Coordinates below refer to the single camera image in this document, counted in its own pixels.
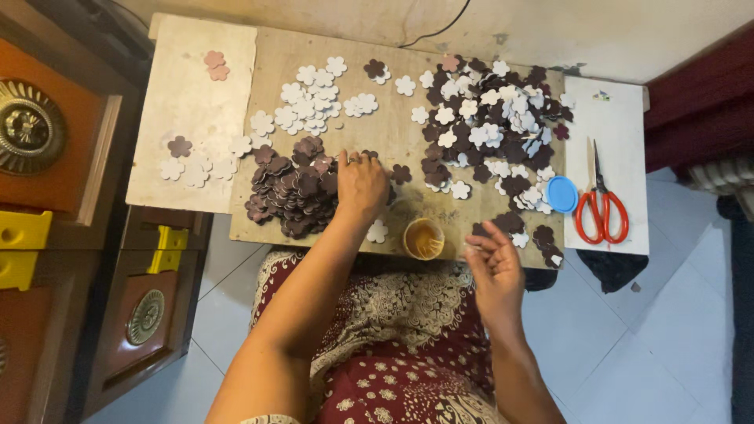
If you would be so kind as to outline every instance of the yellow plastic piece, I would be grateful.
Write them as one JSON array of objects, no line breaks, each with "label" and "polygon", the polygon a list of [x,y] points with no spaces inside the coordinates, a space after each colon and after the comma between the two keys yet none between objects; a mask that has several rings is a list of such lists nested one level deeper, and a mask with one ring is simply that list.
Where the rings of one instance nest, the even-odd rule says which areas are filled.
[{"label": "yellow plastic piece", "polygon": [[185,250],[189,242],[187,229],[171,229],[169,226],[159,226],[160,242],[157,249],[162,250]]},{"label": "yellow plastic piece", "polygon": [[18,288],[26,291],[32,285],[38,252],[0,251],[0,290]]},{"label": "yellow plastic piece", "polygon": [[0,210],[0,250],[40,250],[47,246],[52,212],[42,215]]},{"label": "yellow plastic piece", "polygon": [[155,250],[152,264],[147,268],[147,274],[159,274],[163,271],[178,271],[181,263],[181,250]]}]

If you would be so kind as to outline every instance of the red scissors handle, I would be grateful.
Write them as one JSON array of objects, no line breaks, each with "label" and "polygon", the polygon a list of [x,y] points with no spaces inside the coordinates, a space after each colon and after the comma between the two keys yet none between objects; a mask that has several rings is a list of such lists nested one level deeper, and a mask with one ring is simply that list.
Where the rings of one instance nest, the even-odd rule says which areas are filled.
[{"label": "red scissors handle", "polygon": [[[621,215],[621,233],[616,238],[613,238],[610,235],[610,201],[615,204],[618,213]],[[584,212],[584,206],[586,203],[589,203],[592,217],[594,218],[594,227],[597,231],[595,238],[589,238],[587,233],[584,232],[584,226],[582,225],[582,213]],[[584,193],[579,199],[578,206],[576,207],[576,231],[578,231],[579,236],[589,244],[600,244],[604,240],[607,240],[607,242],[611,244],[621,243],[628,236],[629,229],[628,213],[623,206],[623,202],[621,202],[613,192],[604,193],[602,194],[602,211],[605,214],[604,217],[599,214],[599,209],[597,207],[597,191],[591,190]]]}]

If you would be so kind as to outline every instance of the blue bottle cap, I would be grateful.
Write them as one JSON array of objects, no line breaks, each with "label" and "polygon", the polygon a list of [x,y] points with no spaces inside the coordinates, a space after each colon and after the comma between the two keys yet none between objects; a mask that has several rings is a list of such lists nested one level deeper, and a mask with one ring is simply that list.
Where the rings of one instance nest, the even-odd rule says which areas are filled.
[{"label": "blue bottle cap", "polygon": [[563,175],[551,178],[545,193],[550,206],[561,214],[570,214],[578,205],[578,190],[574,183]]}]

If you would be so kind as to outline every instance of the red fabric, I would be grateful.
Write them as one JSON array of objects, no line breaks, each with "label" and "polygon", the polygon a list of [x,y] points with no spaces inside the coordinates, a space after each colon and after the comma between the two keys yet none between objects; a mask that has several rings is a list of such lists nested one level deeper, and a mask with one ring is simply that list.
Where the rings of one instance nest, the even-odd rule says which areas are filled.
[{"label": "red fabric", "polygon": [[[271,274],[266,281],[259,282],[257,290],[262,291],[262,297],[258,299],[253,324],[299,263],[300,260],[288,261],[282,266],[280,261],[270,266]],[[359,296],[357,288],[372,278],[368,273],[358,275],[358,272],[357,263],[314,359],[326,354],[324,346],[332,348],[333,343],[338,344],[338,336],[355,306],[353,298]],[[411,290],[409,281],[405,290]],[[465,294],[465,301],[453,311],[458,325],[444,327],[438,340],[411,349],[396,340],[367,340],[350,357],[330,367],[323,376],[324,397],[314,422],[506,422],[492,401],[494,380],[489,341],[474,301],[474,290],[472,287],[458,290]],[[378,327],[379,323],[370,326]],[[405,322],[404,326],[414,328],[411,322]]]},{"label": "red fabric", "polygon": [[754,27],[648,84],[647,172],[754,154]]}]

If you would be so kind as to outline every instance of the electrical cable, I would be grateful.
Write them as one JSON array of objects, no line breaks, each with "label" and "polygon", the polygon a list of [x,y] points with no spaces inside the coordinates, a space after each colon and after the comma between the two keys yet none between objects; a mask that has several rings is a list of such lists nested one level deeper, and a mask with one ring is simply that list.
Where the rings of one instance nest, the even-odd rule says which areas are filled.
[{"label": "electrical cable", "polygon": [[140,23],[141,23],[142,25],[144,25],[144,28],[146,28],[146,30],[147,30],[147,31],[149,31],[149,25],[147,25],[147,24],[146,24],[146,22],[144,22],[144,21],[142,20],[142,18],[140,18],[140,17],[139,17],[139,15],[135,14],[135,13],[134,13],[134,12],[133,12],[133,11],[132,11],[131,9],[129,9],[129,8],[125,7],[125,6],[123,6],[122,4],[120,4],[120,3],[116,2],[115,0],[109,0],[109,1],[110,1],[110,3],[112,3],[112,4],[116,5],[116,6],[118,6],[119,8],[123,9],[124,11],[126,11],[126,12],[127,12],[127,13],[128,13],[129,15],[131,15],[132,17],[135,17],[135,18],[136,18],[136,20],[138,20],[138,21],[139,21],[139,22],[140,22]]},{"label": "electrical cable", "polygon": [[463,7],[463,8],[461,9],[461,11],[460,11],[460,12],[458,13],[458,16],[457,16],[457,17],[455,17],[455,19],[454,19],[453,21],[451,21],[451,23],[449,23],[449,24],[448,24],[448,26],[446,26],[445,28],[442,28],[442,29],[441,29],[440,31],[437,31],[437,32],[433,32],[433,33],[431,33],[431,34],[422,35],[421,37],[417,38],[417,39],[416,39],[416,40],[415,40],[415,41],[414,41],[413,43],[411,43],[411,44],[409,44],[409,45],[401,45],[401,46],[398,46],[398,48],[406,48],[406,47],[411,47],[411,46],[413,46],[414,44],[418,43],[418,41],[419,41],[419,40],[421,40],[422,38],[427,38],[427,37],[434,37],[435,35],[439,35],[439,34],[442,34],[442,33],[443,33],[443,32],[445,32],[445,31],[446,31],[446,30],[447,30],[448,28],[450,28],[451,26],[453,26],[453,24],[455,23],[455,21],[457,21],[457,20],[458,20],[458,18],[460,18],[460,17],[461,17],[461,15],[462,15],[462,14],[464,14],[464,12],[466,11],[466,7],[467,7],[467,6],[469,5],[469,3],[471,3],[471,0],[466,0],[466,4],[465,4],[465,5],[464,5],[464,7]]}]

